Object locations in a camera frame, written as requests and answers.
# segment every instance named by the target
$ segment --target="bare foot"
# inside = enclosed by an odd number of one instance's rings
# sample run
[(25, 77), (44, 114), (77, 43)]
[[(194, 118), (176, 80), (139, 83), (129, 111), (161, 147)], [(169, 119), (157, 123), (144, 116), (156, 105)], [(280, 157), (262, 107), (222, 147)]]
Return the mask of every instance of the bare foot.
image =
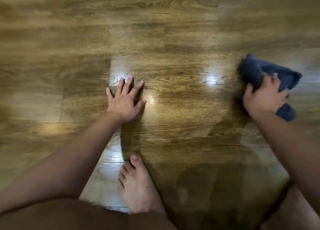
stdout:
[(279, 209), (260, 227), (260, 230), (315, 230), (320, 229), (320, 218), (293, 185)]
[(122, 199), (133, 213), (166, 214), (160, 196), (139, 155), (131, 156), (131, 164), (129, 162), (123, 164), (119, 171), (117, 186)]

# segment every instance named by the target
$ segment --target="toe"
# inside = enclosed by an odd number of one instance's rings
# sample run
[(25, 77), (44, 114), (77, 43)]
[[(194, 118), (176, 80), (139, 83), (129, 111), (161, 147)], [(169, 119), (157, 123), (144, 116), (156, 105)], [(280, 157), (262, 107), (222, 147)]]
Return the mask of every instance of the toe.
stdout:
[(118, 179), (121, 181), (121, 183), (122, 184), (124, 184), (125, 183), (125, 179), (126, 179), (126, 177), (122, 174), (122, 173), (119, 173), (119, 177), (118, 177)]
[(124, 176), (128, 174), (127, 169), (123, 165), (121, 166), (120, 173), (122, 173)]
[(123, 166), (126, 168), (126, 170), (130, 173), (130, 172), (133, 172), (134, 171), (134, 168), (132, 167), (132, 165), (128, 162), (128, 161), (125, 161)]
[(137, 154), (133, 154), (131, 155), (131, 163), (134, 167), (141, 167), (143, 166), (143, 162), (142, 162), (142, 159), (139, 155)]
[(123, 190), (125, 189), (120, 180), (117, 180), (117, 189), (120, 194), (122, 194)]

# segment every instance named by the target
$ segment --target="microfiber cloth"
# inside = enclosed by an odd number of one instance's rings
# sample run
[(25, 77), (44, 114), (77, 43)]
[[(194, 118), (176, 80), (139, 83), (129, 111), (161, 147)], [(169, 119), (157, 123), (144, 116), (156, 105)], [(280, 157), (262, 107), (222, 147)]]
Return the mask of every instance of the microfiber cloth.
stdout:
[[(246, 59), (242, 62), (240, 71), (243, 81), (246, 84), (252, 83), (254, 91), (257, 90), (262, 84), (262, 72), (265, 72), (269, 75), (278, 73), (278, 78), (281, 80), (279, 92), (284, 89), (293, 89), (302, 77), (302, 74), (299, 72), (271, 62), (257, 60), (251, 54), (248, 54)], [(278, 109), (276, 115), (286, 121), (291, 121), (296, 117), (296, 111), (289, 104), (285, 103)]]

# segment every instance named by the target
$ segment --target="folded cloth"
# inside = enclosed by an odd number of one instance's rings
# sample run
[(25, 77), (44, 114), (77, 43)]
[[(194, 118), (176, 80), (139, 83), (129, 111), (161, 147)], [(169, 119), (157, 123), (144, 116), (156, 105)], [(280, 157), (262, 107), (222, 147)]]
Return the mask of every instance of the folded cloth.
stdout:
[[(279, 91), (284, 89), (293, 89), (302, 77), (302, 74), (299, 72), (271, 62), (257, 60), (251, 54), (248, 54), (246, 59), (242, 62), (240, 70), (244, 82), (246, 84), (252, 83), (254, 91), (257, 90), (262, 84), (262, 72), (265, 72), (269, 75), (278, 73), (278, 78), (281, 80)], [(286, 121), (291, 121), (296, 117), (296, 111), (289, 104), (285, 103), (278, 109), (276, 115)]]

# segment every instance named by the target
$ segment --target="hand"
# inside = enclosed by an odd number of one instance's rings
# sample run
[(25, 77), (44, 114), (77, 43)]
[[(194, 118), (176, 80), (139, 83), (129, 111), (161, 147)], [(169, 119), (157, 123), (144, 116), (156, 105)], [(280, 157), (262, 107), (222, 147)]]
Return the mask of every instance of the hand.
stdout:
[(243, 105), (252, 118), (260, 115), (261, 112), (276, 113), (277, 110), (285, 103), (288, 89), (278, 92), (281, 84), (278, 74), (273, 76), (263, 75), (263, 82), (254, 93), (252, 84), (247, 84), (243, 96)]
[(111, 94), (110, 89), (106, 89), (106, 95), (108, 96), (109, 102), (107, 113), (112, 113), (114, 116), (118, 117), (121, 123), (127, 123), (134, 119), (146, 104), (146, 100), (141, 100), (134, 106), (134, 98), (144, 82), (140, 81), (129, 92), (132, 81), (132, 76), (129, 76), (126, 83), (124, 78), (120, 78), (114, 97)]

